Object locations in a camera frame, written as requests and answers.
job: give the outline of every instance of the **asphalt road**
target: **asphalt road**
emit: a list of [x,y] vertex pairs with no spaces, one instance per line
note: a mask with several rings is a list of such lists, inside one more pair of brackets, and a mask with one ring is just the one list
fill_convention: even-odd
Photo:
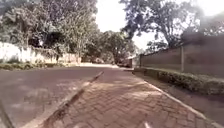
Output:
[[0,71],[0,99],[16,127],[28,123],[105,68]]

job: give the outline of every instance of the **dirt patch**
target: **dirt patch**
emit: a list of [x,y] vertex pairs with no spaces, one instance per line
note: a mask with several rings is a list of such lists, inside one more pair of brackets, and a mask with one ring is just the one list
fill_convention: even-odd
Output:
[[145,81],[153,84],[161,90],[171,94],[175,98],[181,100],[185,104],[193,107],[207,117],[215,120],[216,122],[224,125],[224,97],[196,94],[174,85],[167,84],[141,73],[134,73],[134,75],[144,79]]

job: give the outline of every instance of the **hedge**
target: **hedge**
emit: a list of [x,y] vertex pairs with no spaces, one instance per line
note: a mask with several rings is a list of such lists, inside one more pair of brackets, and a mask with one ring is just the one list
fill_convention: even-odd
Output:
[[0,70],[29,70],[34,68],[53,68],[53,67],[64,67],[60,63],[39,63],[39,64],[29,64],[29,63],[0,63]]
[[134,71],[201,94],[224,94],[223,79],[156,68],[135,68]]

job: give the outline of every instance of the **brick pavement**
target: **brick pavement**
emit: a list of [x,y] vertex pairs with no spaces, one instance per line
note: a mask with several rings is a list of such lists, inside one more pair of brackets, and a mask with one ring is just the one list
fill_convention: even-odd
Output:
[[216,128],[213,123],[130,72],[108,70],[51,128]]

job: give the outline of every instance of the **vegetation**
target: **vegetation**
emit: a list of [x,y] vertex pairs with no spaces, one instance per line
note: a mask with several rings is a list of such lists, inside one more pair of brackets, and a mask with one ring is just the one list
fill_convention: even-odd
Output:
[[3,0],[0,40],[19,46],[74,53],[93,62],[118,63],[134,52],[121,33],[101,33],[95,23],[96,0]]
[[101,58],[105,63],[118,64],[134,53],[135,45],[132,40],[125,39],[122,33],[107,31],[99,33],[93,43],[87,45],[84,60]]
[[120,3],[126,6],[127,20],[123,31],[129,34],[130,39],[136,33],[153,33],[155,38],[148,43],[149,53],[178,47],[183,43],[203,39],[205,36],[223,34],[223,13],[207,17],[194,2],[121,0]]
[[64,67],[62,64],[52,64],[52,63],[38,63],[38,64],[29,64],[29,63],[1,63],[0,70],[30,70],[35,68],[54,68],[54,67]]
[[156,68],[136,68],[135,71],[193,92],[212,95],[224,94],[222,79]]

